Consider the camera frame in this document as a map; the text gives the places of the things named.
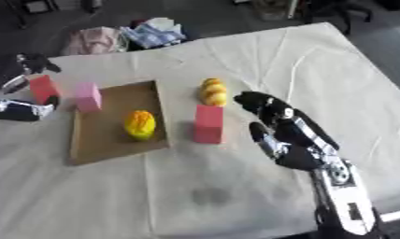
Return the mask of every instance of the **yellow ball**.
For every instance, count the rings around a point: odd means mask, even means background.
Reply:
[[[152,114],[146,110],[137,110],[126,118],[124,129],[137,140],[148,140],[155,131],[156,122]]]

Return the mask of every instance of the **table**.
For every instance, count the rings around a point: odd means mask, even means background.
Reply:
[[[271,238],[315,228],[307,174],[252,142],[257,120],[224,109],[224,143],[191,140],[195,90],[264,91],[316,120],[362,172],[381,213],[400,209],[400,90],[328,23],[200,39],[166,49],[53,59],[61,107],[37,123],[0,121],[0,238]],[[171,148],[67,166],[79,81],[156,79]],[[22,91],[16,97],[27,98]]]

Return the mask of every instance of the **light pink block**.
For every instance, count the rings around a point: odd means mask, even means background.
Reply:
[[[194,123],[194,142],[220,144],[223,132],[223,108],[197,105]]]
[[[77,107],[80,112],[87,113],[101,110],[101,94],[94,83],[79,83],[76,97]]]

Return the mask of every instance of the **robotic hand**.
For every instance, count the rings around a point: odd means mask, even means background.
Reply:
[[[338,144],[316,122],[269,94],[244,91],[235,101],[270,128],[250,124],[252,139],[270,159],[310,173],[320,238],[387,238],[355,166],[338,156]]]
[[[61,72],[41,54],[0,56],[0,94],[10,94],[28,86],[28,75],[48,69]],[[59,104],[58,96],[51,96],[44,105],[20,100],[0,100],[0,120],[37,121],[48,116]]]

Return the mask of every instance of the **toy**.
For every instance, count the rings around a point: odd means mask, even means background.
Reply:
[[[126,132],[141,141],[150,139],[155,127],[155,118],[146,110],[137,110],[131,113],[124,122]]]
[[[76,100],[80,112],[88,113],[101,110],[101,94],[94,83],[80,83]]]
[[[208,78],[200,88],[200,98],[205,105],[225,106],[226,87],[218,78]]]
[[[40,105],[44,105],[50,96],[59,96],[48,75],[30,80],[30,91]]]
[[[194,141],[219,144],[223,132],[223,108],[197,105],[194,124]]]

